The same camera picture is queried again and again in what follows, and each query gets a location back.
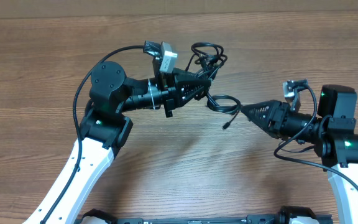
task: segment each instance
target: black cylindrical joint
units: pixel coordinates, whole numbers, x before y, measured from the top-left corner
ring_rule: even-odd
[[[282,127],[280,128],[280,135],[282,138],[290,138],[302,130],[303,127],[309,123],[312,115],[302,113],[289,112],[284,119]],[[318,139],[318,128],[321,119],[315,119],[305,131],[303,131],[297,139],[306,142],[315,143]]]
[[[156,108],[163,103],[162,92],[159,90],[155,83],[154,79],[141,80],[142,82],[147,82],[149,89],[144,95],[132,95],[124,103],[123,111],[131,111],[136,109],[144,108]]]

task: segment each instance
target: wooden surface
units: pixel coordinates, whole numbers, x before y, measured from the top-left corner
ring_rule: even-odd
[[[76,139],[72,100],[88,70],[108,52],[144,40],[173,44],[179,68],[194,42],[221,44],[229,60],[211,93],[243,104],[283,100],[287,79],[308,78],[317,96],[327,83],[358,93],[358,12],[0,20],[0,223],[23,222],[66,163]],[[152,76],[151,57],[140,51],[112,60],[132,78]],[[311,113],[310,96],[302,100]],[[276,159],[279,141],[242,114],[223,131],[230,116],[205,104],[191,101],[172,118],[163,110],[126,113],[131,135],[81,214],[98,208],[118,217],[241,217],[299,205],[337,218],[321,169]],[[313,152],[295,156],[319,162]]]
[[[0,19],[358,10],[358,0],[0,0]]]

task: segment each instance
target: wooden table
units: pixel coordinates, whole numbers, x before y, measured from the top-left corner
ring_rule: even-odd
[[[174,45],[178,68],[191,44],[222,45],[229,60],[211,93],[243,104],[284,100],[287,79],[308,78],[317,95],[327,83],[358,93],[358,12],[0,20],[0,223],[23,222],[60,173],[76,139],[73,96],[88,70],[108,52],[144,40]],[[136,79],[152,77],[151,59],[136,50],[112,58]],[[302,102],[302,112],[311,113],[308,94]],[[163,110],[126,113],[131,135],[80,214],[98,208],[117,217],[241,217],[299,205],[337,219],[321,169],[276,159],[279,141],[242,114],[223,131],[230,116],[205,104],[191,101],[172,118]],[[319,162],[313,152],[295,156]]]

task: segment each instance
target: cable end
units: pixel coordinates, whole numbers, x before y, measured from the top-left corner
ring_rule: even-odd
[[[224,124],[224,126],[222,127],[223,130],[226,130],[229,126],[230,126],[230,122],[226,122],[226,124]]]

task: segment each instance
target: beige wall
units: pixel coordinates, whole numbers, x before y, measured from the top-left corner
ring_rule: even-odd
[[[0,19],[358,10],[358,0],[0,0]]]

